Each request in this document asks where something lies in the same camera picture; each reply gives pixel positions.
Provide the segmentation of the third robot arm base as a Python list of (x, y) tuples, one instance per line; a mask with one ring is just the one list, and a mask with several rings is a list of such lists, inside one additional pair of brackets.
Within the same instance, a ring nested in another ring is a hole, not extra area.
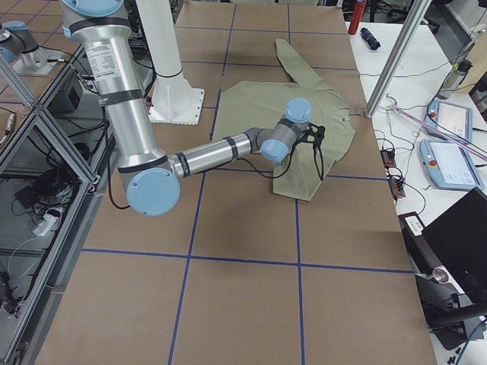
[(64, 55), (42, 48), (23, 21), (1, 23), (1, 56), (18, 75), (47, 76)]

